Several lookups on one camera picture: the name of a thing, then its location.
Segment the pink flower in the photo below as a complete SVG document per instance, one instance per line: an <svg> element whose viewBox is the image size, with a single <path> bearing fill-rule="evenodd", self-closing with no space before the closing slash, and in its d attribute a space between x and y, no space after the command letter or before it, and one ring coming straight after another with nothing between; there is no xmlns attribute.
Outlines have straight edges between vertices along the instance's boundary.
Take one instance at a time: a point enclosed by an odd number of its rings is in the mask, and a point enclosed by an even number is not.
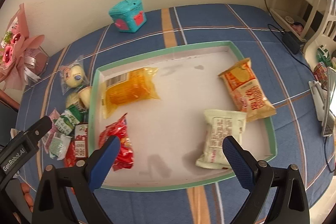
<svg viewBox="0 0 336 224"><path fill-rule="evenodd" d="M2 57L2 61L8 65L12 62L12 54L13 54L13 48L11 45L7 45L5 47L5 53Z"/></svg>
<svg viewBox="0 0 336 224"><path fill-rule="evenodd" d="M20 39L21 34L17 33L13 36L12 40L10 41L11 44L15 44L16 41Z"/></svg>

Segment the white tray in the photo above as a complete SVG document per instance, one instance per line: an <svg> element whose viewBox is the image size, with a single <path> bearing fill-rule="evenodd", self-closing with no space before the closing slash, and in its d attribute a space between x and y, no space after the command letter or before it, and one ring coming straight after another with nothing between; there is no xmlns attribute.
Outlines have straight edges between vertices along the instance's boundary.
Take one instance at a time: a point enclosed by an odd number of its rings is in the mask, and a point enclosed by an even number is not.
<svg viewBox="0 0 336 224"><path fill-rule="evenodd" d="M127 114L134 166L108 173L103 188L162 191L194 187L228 179L232 170L195 166L205 141L203 111L236 110L217 75L243 58L229 41L206 42L148 52L96 70L89 111L89 153L98 149L105 126ZM153 77L160 100L150 99L118 107L108 119L101 113L101 83L137 68L158 67ZM257 160L277 154L270 118L249 122L243 134L244 149Z"/></svg>

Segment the teal box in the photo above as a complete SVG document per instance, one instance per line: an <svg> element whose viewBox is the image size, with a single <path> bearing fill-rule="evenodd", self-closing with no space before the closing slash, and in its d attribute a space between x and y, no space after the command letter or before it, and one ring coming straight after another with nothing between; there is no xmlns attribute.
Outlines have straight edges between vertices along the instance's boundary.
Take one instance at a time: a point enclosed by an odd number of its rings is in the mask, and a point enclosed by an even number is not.
<svg viewBox="0 0 336 224"><path fill-rule="evenodd" d="M109 10L119 32L136 32L145 22L141 0L122 0Z"/></svg>

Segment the orange snack package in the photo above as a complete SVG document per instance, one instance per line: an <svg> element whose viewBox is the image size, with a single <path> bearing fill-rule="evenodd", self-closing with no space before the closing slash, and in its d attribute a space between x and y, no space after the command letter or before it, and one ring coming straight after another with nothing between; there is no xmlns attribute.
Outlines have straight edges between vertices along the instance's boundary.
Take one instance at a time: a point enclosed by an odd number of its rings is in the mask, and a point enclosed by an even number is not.
<svg viewBox="0 0 336 224"><path fill-rule="evenodd" d="M251 59L245 58L218 75L224 80L239 111L247 112L247 121L275 115L276 109L265 97L251 69Z"/></svg>
<svg viewBox="0 0 336 224"><path fill-rule="evenodd" d="M160 99L152 82L158 68L141 68L117 75L104 82L103 114L108 118L118 107L145 99Z"/></svg>

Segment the blue checkered bedsheet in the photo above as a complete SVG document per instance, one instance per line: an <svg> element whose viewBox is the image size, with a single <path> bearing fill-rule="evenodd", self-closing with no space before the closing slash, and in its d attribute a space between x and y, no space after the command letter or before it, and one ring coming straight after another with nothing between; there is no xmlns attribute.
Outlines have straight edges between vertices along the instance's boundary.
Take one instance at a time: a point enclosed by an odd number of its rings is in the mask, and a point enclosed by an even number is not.
<svg viewBox="0 0 336 224"><path fill-rule="evenodd" d="M275 24L263 10L245 5L189 5L147 12L147 23L136 33L120 33L112 24L92 32L57 52L50 59L41 80L27 87L16 127L27 129L54 108L65 109L60 88L60 65L84 56L85 72L92 82L96 68L108 63L159 50L165 47L210 41L233 41L252 68L261 86L276 107L272 117L278 155L270 164L286 168L297 164L312 206L328 187L332 174L326 168L321 126L316 118L308 81L311 73L295 61L268 30ZM334 165L334 145L327 144L327 158ZM20 177L35 195L39 174L51 160L42 148L22 169ZM70 193L74 210L81 221L85 217ZM95 195L115 223L229 223L248 195L236 177L190 189L135 193L98 189ZM262 223L271 204L264 205L257 223Z"/></svg>

